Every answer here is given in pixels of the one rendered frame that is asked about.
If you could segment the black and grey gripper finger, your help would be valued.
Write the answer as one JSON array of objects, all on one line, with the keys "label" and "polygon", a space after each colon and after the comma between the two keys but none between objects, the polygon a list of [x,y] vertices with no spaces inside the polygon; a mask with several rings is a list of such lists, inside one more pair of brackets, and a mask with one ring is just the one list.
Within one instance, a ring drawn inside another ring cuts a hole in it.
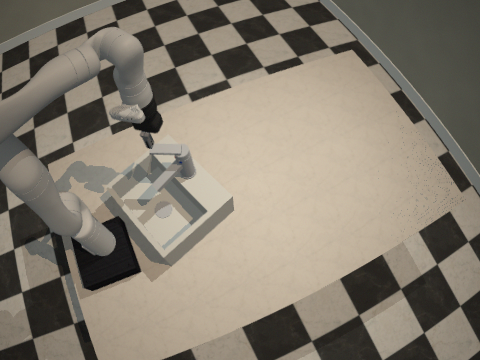
[{"label": "black and grey gripper finger", "polygon": [[140,137],[142,137],[142,139],[143,139],[143,141],[144,141],[144,143],[145,143],[146,147],[147,147],[147,148],[149,148],[149,147],[148,147],[148,145],[147,145],[147,141],[146,141],[146,139],[145,139],[145,137],[144,137],[144,134],[145,134],[145,131],[141,131],[141,133],[140,133]]},{"label": "black and grey gripper finger", "polygon": [[148,145],[149,149],[152,149],[153,145],[154,145],[154,140],[151,136],[151,133],[150,132],[145,132],[144,137],[147,141],[147,145]]}]

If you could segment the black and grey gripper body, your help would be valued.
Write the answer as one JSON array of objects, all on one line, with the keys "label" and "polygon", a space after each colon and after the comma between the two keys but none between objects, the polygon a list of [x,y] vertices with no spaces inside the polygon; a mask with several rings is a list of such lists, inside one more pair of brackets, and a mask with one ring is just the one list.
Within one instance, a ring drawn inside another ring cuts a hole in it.
[{"label": "black and grey gripper body", "polygon": [[161,114],[156,111],[154,92],[148,81],[146,87],[140,93],[133,96],[125,96],[120,93],[120,97],[122,104],[109,111],[112,119],[131,122],[135,130],[150,133],[159,132],[163,120]]}]

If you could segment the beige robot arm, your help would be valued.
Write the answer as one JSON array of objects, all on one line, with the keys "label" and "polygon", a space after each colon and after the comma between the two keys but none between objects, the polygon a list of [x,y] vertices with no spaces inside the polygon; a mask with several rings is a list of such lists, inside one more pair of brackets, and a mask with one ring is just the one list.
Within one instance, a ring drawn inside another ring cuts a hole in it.
[{"label": "beige robot arm", "polygon": [[104,59],[115,66],[113,77],[122,95],[133,96],[146,87],[140,41],[108,27],[47,62],[21,90],[0,101],[0,180],[54,233],[71,236],[99,256],[114,250],[115,236],[77,195],[58,192],[47,168],[13,133],[51,102],[96,77]]}]

